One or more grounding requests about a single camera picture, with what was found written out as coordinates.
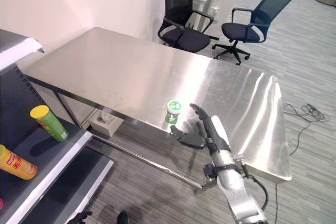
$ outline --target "white shelf edge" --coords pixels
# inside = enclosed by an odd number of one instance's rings
[[[57,178],[60,172],[69,164],[72,158],[92,137],[90,132],[86,132],[76,144],[64,155],[57,165],[48,173],[48,175],[38,184],[38,186],[30,193],[25,201],[17,208],[14,214],[7,220],[6,224],[18,224],[28,211],[39,200],[43,193],[48,189],[51,183]]]
[[[37,40],[26,38],[21,43],[0,53],[0,70],[41,48],[42,45]]]
[[[67,219],[67,221],[65,222],[65,224],[68,223],[69,220],[73,219],[77,215],[77,213],[82,212],[84,210],[85,206],[89,203],[89,201],[92,198],[93,194],[98,189],[99,185],[102,183],[103,179],[105,178],[106,174],[109,172],[109,170],[111,169],[111,167],[112,167],[113,164],[114,164],[114,162],[112,160],[108,161],[108,163],[105,166],[104,170],[100,173],[99,177],[93,183],[92,187],[90,188],[90,190],[88,191],[88,193],[85,195],[85,197],[82,200],[82,202],[78,205],[78,207],[72,213],[72,215],[69,216],[69,218]]]

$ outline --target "chair base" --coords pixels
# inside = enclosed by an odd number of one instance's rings
[[[241,53],[241,54],[246,55],[246,56],[244,57],[244,59],[245,59],[245,60],[248,60],[248,59],[250,58],[250,55],[251,55],[251,54],[248,53],[248,52],[245,52],[245,51],[243,51],[243,50],[241,50],[241,49],[239,49],[239,48],[236,48],[237,43],[238,43],[238,40],[236,40],[236,41],[233,43],[233,45],[231,45],[231,46],[226,46],[226,45],[221,45],[221,44],[214,44],[214,45],[212,46],[212,49],[215,49],[216,47],[220,47],[220,48],[224,48],[224,49],[226,49],[226,50],[224,50],[223,52],[217,54],[217,55],[214,57],[214,59],[218,59],[219,56],[224,55],[224,54],[227,54],[227,53],[234,54],[234,56],[235,56],[236,59],[238,60],[238,63],[236,63],[236,65],[239,66],[239,65],[241,64],[242,61],[241,61],[241,59],[240,59],[238,53]]]

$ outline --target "black office chair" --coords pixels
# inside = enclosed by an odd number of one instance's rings
[[[165,16],[157,35],[170,47],[188,52],[198,52],[210,44],[210,39],[204,31],[214,21],[213,17],[193,10],[193,0],[165,0]],[[185,27],[192,13],[200,14],[210,20],[202,32]]]
[[[234,54],[238,63],[241,64],[241,60],[238,53],[245,54],[245,60],[250,58],[250,53],[245,52],[239,48],[236,48],[237,43],[242,41],[244,43],[262,43],[266,40],[267,31],[269,25],[273,19],[281,12],[282,9],[290,2],[291,0],[262,0],[260,4],[254,9],[244,9],[244,8],[233,8],[232,9],[232,21],[231,23],[222,24],[222,31],[225,37],[229,39],[229,42],[235,41],[231,46],[225,46],[220,44],[215,44],[212,46],[212,49],[216,47],[221,47],[226,49],[225,51],[219,53],[214,59],[218,59],[218,56],[227,54]],[[251,19],[248,25],[233,23],[234,12],[237,10],[242,10],[244,12],[251,12]],[[256,27],[260,30],[263,35],[263,39],[260,40],[260,36],[252,29]]]

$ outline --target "black cable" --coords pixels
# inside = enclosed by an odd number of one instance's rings
[[[249,174],[249,173],[246,173],[246,176],[244,176],[243,178],[248,178],[248,179],[252,179],[253,182],[257,183],[257,185],[264,191],[265,193],[265,202],[263,204],[263,206],[261,207],[263,211],[265,211],[266,207],[267,207],[267,204],[268,204],[268,191],[266,189],[266,187],[259,181],[256,179],[255,176]]]
[[[284,109],[284,113],[288,114],[288,115],[295,115],[299,118],[304,119],[306,122],[308,122],[308,125],[306,127],[304,127],[298,134],[298,143],[294,149],[294,151],[292,151],[289,156],[293,155],[297,149],[299,148],[300,145],[300,137],[301,134],[304,130],[308,129],[311,125],[311,123],[316,123],[316,122],[322,122],[325,123],[327,121],[330,120],[330,117],[326,114],[323,114],[322,112],[320,112],[318,109],[316,109],[313,105],[307,103],[307,105],[303,105],[301,106],[301,110],[303,111],[303,113],[299,113],[295,107],[289,103],[284,103],[283,105],[283,109]],[[277,224],[277,219],[278,219],[278,184],[275,184],[275,199],[276,199],[276,213],[275,213],[275,224]]]
[[[274,224],[277,224],[278,220],[278,184],[275,184],[275,203],[276,203],[276,212],[275,212],[275,221]]]

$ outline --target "white box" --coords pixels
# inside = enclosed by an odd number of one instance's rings
[[[107,114],[101,110],[97,110],[89,119],[92,128],[106,136],[113,136],[123,121],[123,119]]]

